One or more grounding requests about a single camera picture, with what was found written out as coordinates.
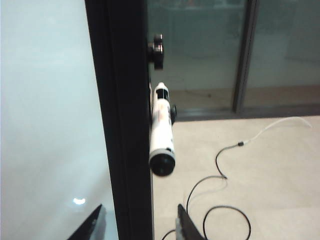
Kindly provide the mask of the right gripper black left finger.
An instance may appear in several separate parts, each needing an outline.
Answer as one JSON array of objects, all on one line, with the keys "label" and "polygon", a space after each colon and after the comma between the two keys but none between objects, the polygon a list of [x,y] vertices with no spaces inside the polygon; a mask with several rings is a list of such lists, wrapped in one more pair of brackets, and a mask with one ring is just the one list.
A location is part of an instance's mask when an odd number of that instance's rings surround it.
[{"label": "right gripper black left finger", "polygon": [[106,208],[100,204],[67,240],[104,240],[106,234]]}]

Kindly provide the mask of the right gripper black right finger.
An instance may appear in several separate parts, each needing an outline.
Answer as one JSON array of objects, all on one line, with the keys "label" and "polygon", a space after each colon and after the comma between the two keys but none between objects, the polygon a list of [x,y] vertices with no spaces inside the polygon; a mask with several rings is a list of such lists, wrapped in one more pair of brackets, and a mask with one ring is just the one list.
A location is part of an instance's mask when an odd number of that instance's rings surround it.
[{"label": "right gripper black right finger", "polygon": [[185,208],[177,206],[177,217],[175,220],[176,240],[203,240],[204,238],[197,230],[195,224],[187,214]]}]

